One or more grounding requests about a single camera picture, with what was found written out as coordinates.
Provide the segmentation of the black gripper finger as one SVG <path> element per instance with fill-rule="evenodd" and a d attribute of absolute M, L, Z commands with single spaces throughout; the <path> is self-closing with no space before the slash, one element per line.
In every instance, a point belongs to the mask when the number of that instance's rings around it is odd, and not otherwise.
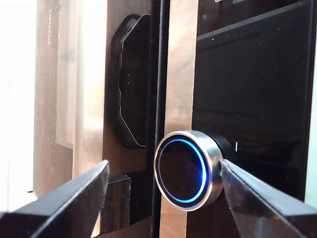
<path fill-rule="evenodd" d="M 0 217 L 2 238 L 89 238 L 106 196 L 107 160 Z"/>
<path fill-rule="evenodd" d="M 229 160 L 221 163 L 225 197 L 242 238 L 315 238 L 316 208 L 270 186 Z"/>

